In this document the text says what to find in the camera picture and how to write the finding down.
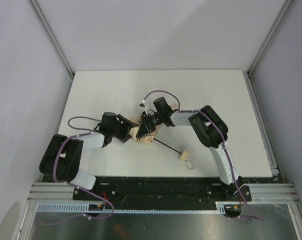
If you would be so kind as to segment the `beige and black folding umbrella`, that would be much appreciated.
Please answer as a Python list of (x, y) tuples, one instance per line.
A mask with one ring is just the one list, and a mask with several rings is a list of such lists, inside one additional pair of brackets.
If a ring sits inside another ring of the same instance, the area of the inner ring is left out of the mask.
[(164, 145), (165, 147), (176, 151), (178, 154), (180, 154), (180, 160), (182, 162), (185, 163), (186, 167), (188, 170), (193, 170), (195, 169), (195, 164), (192, 160), (188, 159), (188, 151), (184, 150), (184, 151), (179, 151), (171, 146), (169, 146), (168, 144), (156, 139), (156, 135), (158, 134), (159, 129), (165, 125), (165, 126), (169, 126), (169, 127), (174, 127), (174, 124), (172, 123), (171, 120), (169, 120), (169, 116), (177, 110), (178, 104), (174, 103), (172, 105), (168, 105), (168, 104), (156, 104), (155, 108), (156, 111), (154, 111), (153, 109), (148, 109), (147, 114), (153, 114), (153, 113), (158, 113), (158, 125), (156, 126), (156, 130), (153, 132), (150, 132), (148, 135), (146, 135), (145, 137), (142, 137), (141, 139), (137, 139), (136, 138), (136, 133), (139, 129), (140, 123), (142, 122), (142, 114), (140, 115), (139, 118), (134, 119), (132, 118), (132, 121), (134, 121), (135, 123), (137, 123), (139, 126), (138, 127), (134, 127), (130, 130), (130, 136), (134, 139), (134, 141), (136, 142), (140, 142), (143, 144), (150, 144), (153, 140), (157, 141), (158, 143)]

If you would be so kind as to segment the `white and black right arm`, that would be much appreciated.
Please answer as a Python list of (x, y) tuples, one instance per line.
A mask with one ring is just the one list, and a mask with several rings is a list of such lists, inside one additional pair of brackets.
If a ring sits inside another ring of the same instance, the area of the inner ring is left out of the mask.
[(133, 137), (141, 140), (156, 132), (162, 124), (167, 127), (192, 127), (199, 141), (211, 151), (220, 180), (228, 186), (238, 186), (239, 174), (227, 146), (228, 127), (211, 106), (198, 110), (172, 109), (164, 97), (154, 100), (153, 104), (156, 112), (149, 114), (147, 110), (143, 111), (140, 126)]

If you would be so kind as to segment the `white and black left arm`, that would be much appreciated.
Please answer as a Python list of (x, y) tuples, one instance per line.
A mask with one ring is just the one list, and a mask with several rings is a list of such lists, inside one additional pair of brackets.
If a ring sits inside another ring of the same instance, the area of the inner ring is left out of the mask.
[[(93, 129), (74, 127), (71, 120), (88, 119), (96, 121)], [(66, 136), (53, 135), (39, 165), (39, 171), (53, 178), (57, 183), (68, 182), (78, 188), (92, 190), (96, 177), (80, 168), (82, 155), (90, 150), (106, 147), (113, 138), (125, 143), (130, 136), (130, 130), (139, 125), (131, 122), (120, 114), (106, 112), (102, 119), (77, 116), (68, 120), (69, 127), (84, 133)]]

